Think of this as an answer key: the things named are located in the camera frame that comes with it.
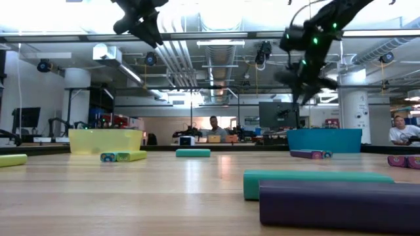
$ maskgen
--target white pillar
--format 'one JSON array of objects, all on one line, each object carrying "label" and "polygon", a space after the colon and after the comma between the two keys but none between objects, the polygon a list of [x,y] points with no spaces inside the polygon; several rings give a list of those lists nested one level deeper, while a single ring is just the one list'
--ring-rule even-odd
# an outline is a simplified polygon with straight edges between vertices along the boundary
[{"label": "white pillar", "polygon": [[[91,85],[91,73],[85,69],[79,68],[68,68],[64,76],[64,82],[66,88],[86,88]],[[86,90],[73,90],[72,102],[70,104],[70,124],[74,124],[77,121],[83,121],[87,123],[89,118],[89,99],[91,92]],[[62,119],[67,121],[67,110],[69,101],[69,91],[64,91],[63,98],[63,110]]]},{"label": "white pillar", "polygon": [[[366,69],[357,68],[340,73],[342,85],[365,85]],[[340,112],[343,128],[362,129],[362,143],[370,144],[369,103],[366,89],[343,88],[340,92]]]}]

